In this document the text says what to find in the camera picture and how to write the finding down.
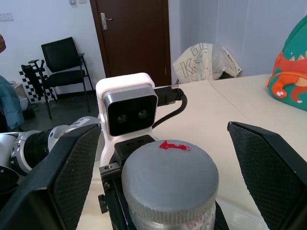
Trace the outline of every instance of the wooden door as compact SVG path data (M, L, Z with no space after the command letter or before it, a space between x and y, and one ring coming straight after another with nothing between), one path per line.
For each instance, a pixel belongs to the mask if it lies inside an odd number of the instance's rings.
M171 84L167 2L91 0L106 77L145 72L156 86Z

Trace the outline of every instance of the textured gripper pad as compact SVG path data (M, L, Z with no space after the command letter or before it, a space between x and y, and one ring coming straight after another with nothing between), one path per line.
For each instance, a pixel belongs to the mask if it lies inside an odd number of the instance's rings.
M278 229L302 193L301 182L261 136L235 125L229 132L250 194L269 229Z
M91 184L100 128L79 138L64 162L52 187L52 194L68 230L77 228Z

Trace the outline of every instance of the camera lens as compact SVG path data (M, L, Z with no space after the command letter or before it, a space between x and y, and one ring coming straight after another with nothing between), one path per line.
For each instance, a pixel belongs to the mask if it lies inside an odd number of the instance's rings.
M120 124L123 124L126 121L127 121L126 115L119 115L118 118L117 118L117 122L120 123Z
M141 110L141 111L139 112L139 118L140 118L140 119L147 118L147 117L148 117L147 110Z

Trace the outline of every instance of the cylindrical container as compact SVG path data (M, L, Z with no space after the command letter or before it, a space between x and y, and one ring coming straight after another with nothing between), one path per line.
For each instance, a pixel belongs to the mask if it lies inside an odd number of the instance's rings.
M138 230L213 230L218 171L199 147L160 140L134 151L122 185Z

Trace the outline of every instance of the backpack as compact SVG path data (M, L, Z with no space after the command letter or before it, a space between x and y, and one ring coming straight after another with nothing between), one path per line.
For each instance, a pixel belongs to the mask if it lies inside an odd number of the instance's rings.
M277 100L307 111L307 16L290 33L266 86Z

